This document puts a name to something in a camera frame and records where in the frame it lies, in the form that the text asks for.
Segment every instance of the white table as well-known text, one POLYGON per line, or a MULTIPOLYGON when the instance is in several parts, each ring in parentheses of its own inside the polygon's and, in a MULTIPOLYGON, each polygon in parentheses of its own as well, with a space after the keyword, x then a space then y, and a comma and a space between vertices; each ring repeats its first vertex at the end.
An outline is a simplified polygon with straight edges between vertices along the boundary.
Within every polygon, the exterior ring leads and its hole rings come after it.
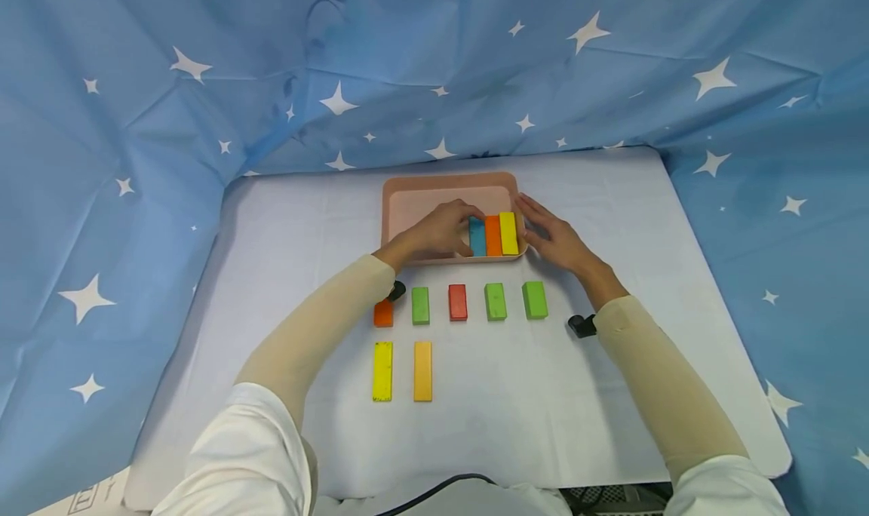
MULTIPOLYGON (((379 245, 383 181, 396 174, 510 171, 521 190, 570 221, 609 261, 690 360, 768 476, 791 463, 663 163, 651 149, 422 164, 343 174, 245 179, 149 414, 126 503, 150 509, 181 480, 183 457, 221 407, 241 363, 310 291, 379 245)), ((513 263, 402 272, 428 286, 432 322, 367 316, 310 391, 303 434, 320 493, 362 497, 400 478, 482 472, 502 484, 589 486, 668 479, 624 381, 596 338, 565 328, 591 307, 533 254, 513 263), (543 280, 550 315, 528 321, 521 283, 543 280), (504 283, 508 320, 486 320, 484 284, 504 283), (467 323, 450 323, 447 285, 465 284, 467 323), (394 341, 394 398, 371 401, 375 340, 394 341), (413 403, 413 341, 433 341, 434 401, 413 403)))

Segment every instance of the white shirt sleeve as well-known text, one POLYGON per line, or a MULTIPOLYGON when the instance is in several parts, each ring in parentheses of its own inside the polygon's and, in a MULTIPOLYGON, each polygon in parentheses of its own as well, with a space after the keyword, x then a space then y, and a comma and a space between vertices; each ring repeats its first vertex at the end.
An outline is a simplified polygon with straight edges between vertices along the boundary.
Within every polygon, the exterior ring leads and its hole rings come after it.
POLYGON ((719 456, 688 469, 665 516, 787 516, 777 489, 749 459, 719 456))
POLYGON ((233 386, 227 407, 199 436, 184 480, 152 516, 307 516, 311 475, 284 403, 261 385, 233 386))

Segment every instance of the blue fabric backdrop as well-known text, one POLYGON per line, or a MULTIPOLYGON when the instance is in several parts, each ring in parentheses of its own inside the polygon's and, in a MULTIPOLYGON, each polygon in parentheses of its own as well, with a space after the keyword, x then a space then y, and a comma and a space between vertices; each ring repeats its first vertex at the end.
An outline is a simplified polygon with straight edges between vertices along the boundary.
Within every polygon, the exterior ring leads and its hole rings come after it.
POLYGON ((864 0, 0 0, 2 512, 128 464, 234 178, 650 144, 794 452, 789 509, 864 514, 868 23, 864 0))

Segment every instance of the pink tray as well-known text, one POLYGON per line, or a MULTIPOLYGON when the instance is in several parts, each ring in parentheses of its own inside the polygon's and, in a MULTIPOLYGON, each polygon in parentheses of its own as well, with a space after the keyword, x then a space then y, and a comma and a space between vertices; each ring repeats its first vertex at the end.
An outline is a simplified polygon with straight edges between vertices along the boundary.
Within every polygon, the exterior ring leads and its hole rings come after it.
MULTIPOLYGON (((487 263, 487 261, 511 261, 525 254, 528 248, 522 234, 525 222, 522 215, 513 208, 511 198, 519 194, 516 177, 513 174, 476 173, 444 174, 439 177, 395 177, 383 183, 383 218, 381 243, 385 244, 426 214, 432 212, 440 203, 462 199, 470 205, 479 207, 487 217, 513 211, 516 215, 516 235, 519 237, 519 254, 510 256, 479 256, 464 258, 457 254, 428 253, 421 255, 413 265, 437 263, 487 263)), ((462 239, 467 242, 465 232, 462 239)))

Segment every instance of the yellow ruler block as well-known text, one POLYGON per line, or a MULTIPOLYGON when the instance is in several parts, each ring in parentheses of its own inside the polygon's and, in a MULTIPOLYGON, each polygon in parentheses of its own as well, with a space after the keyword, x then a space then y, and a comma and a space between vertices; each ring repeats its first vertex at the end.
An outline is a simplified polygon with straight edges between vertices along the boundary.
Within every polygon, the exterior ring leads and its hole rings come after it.
POLYGON ((372 398, 374 401, 392 401, 392 343, 375 343, 375 382, 372 398))
POLYGON ((500 213, 501 219, 501 252, 505 256, 519 254, 519 241, 516 239, 516 215, 514 213, 500 213))
POLYGON ((413 400, 432 401, 432 343, 413 344, 413 400))

